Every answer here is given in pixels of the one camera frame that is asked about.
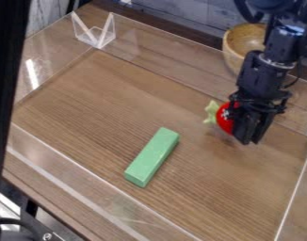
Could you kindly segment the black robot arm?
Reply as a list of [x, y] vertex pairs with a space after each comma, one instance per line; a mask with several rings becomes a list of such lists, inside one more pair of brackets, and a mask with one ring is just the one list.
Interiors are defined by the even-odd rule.
[[230, 96], [231, 133], [242, 144], [258, 143], [293, 93], [289, 71], [307, 57], [307, 0], [234, 0], [247, 22], [270, 18], [265, 49], [247, 53]]

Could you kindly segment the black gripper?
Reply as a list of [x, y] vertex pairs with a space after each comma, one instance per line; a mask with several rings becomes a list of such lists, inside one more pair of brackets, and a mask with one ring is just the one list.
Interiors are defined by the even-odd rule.
[[237, 78], [238, 91], [230, 96], [233, 135], [243, 145], [259, 143], [275, 115], [286, 110], [293, 97], [283, 85], [287, 71], [265, 59], [262, 51], [247, 53]]

